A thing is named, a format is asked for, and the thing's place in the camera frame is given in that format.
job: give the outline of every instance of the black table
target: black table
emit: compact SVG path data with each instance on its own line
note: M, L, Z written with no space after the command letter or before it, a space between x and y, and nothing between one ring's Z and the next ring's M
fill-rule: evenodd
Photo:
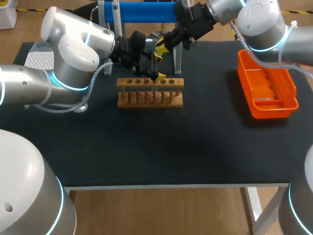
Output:
M24 43L23 65L33 43ZM236 42L198 42L182 53L184 108L117 109L113 68L99 76L86 112L49 114L1 106L0 129L38 147L66 187L287 183L313 144L313 93L296 71L299 109L254 120L237 75ZM160 71L174 74L164 58Z

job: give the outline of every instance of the clear tubing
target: clear tubing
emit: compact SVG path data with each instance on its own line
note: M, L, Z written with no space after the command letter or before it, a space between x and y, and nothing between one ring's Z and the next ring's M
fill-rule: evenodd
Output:
M96 80L96 77L98 75L98 73L104 69L106 66L108 65L112 65L113 62L108 62L108 63L105 63L103 65L101 65L97 70L96 72L94 72L94 75L92 76L92 79L91 79L91 82L90 82L90 86L89 86L89 89L88 89L88 92L86 94L86 96L83 98L83 100L76 106L70 108L70 109L65 109L65 110L54 110L54 109L49 109L49 108L46 108L42 105L34 105L36 108L38 109L41 109L43 111L46 111L48 113L53 113L53 114L64 114L64 113L68 113L68 112L71 112L71 111L74 111L75 109L79 109L80 107L83 107L84 105L87 104L87 101L91 95L91 92L92 92L92 88L93 88L93 84L94 84L94 81Z
M308 77L313 79L313 74L301 67L298 67L296 65L276 65L276 64L271 64L271 63L265 63L261 60L259 60L254 54L253 52L250 50L249 46L247 45L247 43L245 42L243 36L241 35L241 33L239 32L239 30L237 29L237 27L235 26L235 24L233 22L230 22L230 26L231 28L235 31L240 43L243 45L244 49L248 52L248 54L251 56L251 58L258 63L259 65L261 65L262 67L265 68L270 68L270 69L293 69L293 70L297 70L301 73L304 73L305 75L307 75Z

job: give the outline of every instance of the table frame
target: table frame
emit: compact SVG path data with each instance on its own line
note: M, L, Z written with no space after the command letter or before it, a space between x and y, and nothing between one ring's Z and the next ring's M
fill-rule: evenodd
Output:
M109 190L109 189L149 189L149 188L244 188L252 222L253 235L265 235L278 219L278 208L284 192L289 184L235 184L235 185L123 185L94 187L65 187L69 194L71 190ZM257 187L279 187L268 205L262 210Z

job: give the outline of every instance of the blue cylinder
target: blue cylinder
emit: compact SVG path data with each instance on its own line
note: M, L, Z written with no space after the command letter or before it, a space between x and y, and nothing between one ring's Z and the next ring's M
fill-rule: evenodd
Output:
M122 23L175 23L175 2L120 2ZM106 23L113 23L112 2L105 2Z

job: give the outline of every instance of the orange plastic basket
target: orange plastic basket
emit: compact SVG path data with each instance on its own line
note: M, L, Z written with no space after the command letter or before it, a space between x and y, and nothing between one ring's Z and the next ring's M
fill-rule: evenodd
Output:
M245 50L238 56L238 75L253 117L286 118L298 109L296 87L288 70L264 68Z

